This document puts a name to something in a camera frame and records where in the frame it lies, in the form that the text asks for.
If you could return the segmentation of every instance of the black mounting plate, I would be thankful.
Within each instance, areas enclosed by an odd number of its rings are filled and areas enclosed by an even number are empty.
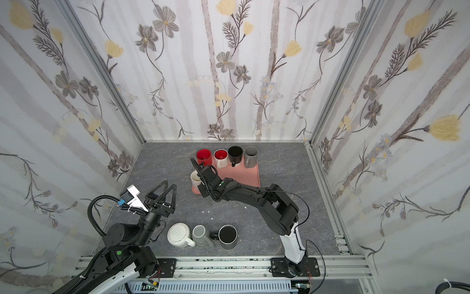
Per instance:
[[[320,276],[320,268],[318,266],[318,262],[315,257],[307,258],[305,267],[308,268],[312,277]],[[287,264],[285,262],[284,257],[271,258],[271,272],[273,274],[273,277],[290,277],[291,276],[289,269],[287,268]],[[308,277],[308,272],[304,271],[302,274],[300,274],[297,277]]]
[[[176,258],[158,258],[161,278],[173,278],[176,268]]]

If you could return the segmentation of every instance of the metal bracket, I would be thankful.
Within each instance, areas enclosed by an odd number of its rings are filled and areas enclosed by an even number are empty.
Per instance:
[[[286,277],[286,275],[292,275],[289,271],[289,268],[287,267],[287,264],[285,262],[285,258],[277,258],[273,257],[271,258],[271,272],[273,274],[273,277]],[[312,277],[319,277],[320,276],[320,269],[318,267],[318,262],[315,257],[309,257],[307,258],[307,262],[305,267],[308,269]],[[297,277],[308,277],[308,271],[305,271],[301,275]]]
[[[158,258],[161,278],[173,278],[176,268],[176,258]]]
[[[339,254],[350,255],[348,244],[344,235],[335,235],[336,245],[338,245]]]

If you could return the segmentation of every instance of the wall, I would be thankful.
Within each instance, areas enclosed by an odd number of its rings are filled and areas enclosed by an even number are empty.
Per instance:
[[[147,140],[309,139],[368,3],[72,1]]]
[[[386,1],[317,156],[381,293],[468,282],[470,3]]]
[[[91,254],[88,203],[118,194],[140,144],[53,1],[0,7],[0,288],[50,293]],[[113,207],[95,206],[101,226]]]

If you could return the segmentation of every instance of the marble-patterned tabletop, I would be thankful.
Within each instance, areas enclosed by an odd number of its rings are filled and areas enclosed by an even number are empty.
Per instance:
[[[196,151],[208,148],[228,149],[238,145],[242,148],[255,146],[259,150],[258,167],[262,187],[272,183],[284,191],[301,196],[310,207],[310,217],[299,226],[301,239],[305,245],[312,240],[323,255],[339,254],[334,233],[321,198],[319,188],[303,143],[145,143],[125,187],[135,185],[143,199],[146,192],[157,186],[162,180],[177,185],[176,210],[168,218],[162,218],[167,226],[154,243],[150,243],[156,256],[259,256],[284,255],[284,248],[279,235],[272,232],[259,211],[237,201],[214,202],[210,197],[202,198],[191,191],[189,175],[194,170],[189,157],[196,157]],[[299,207],[299,220],[307,216],[305,204],[291,196]],[[114,223],[137,223],[138,215],[114,209],[106,229]],[[167,240],[168,229],[177,222],[183,222],[192,230],[202,224],[210,231],[218,230],[224,224],[236,227],[238,243],[232,250],[223,249],[218,241],[215,247],[177,248]],[[152,238],[162,230],[160,226]],[[318,254],[314,248],[310,254]]]

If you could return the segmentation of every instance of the pink tray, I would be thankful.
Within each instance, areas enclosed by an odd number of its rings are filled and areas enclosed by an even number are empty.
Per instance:
[[[212,156],[212,162],[215,163],[215,158]],[[244,157],[242,157],[242,161],[239,166],[232,167],[231,163],[229,162],[226,167],[217,168],[219,173],[219,177],[223,180],[224,178],[232,178],[239,183],[259,187],[259,170],[258,164],[256,164],[253,168],[246,168],[244,164]],[[199,191],[196,191],[193,186],[191,186],[191,190],[195,194],[201,194]]]

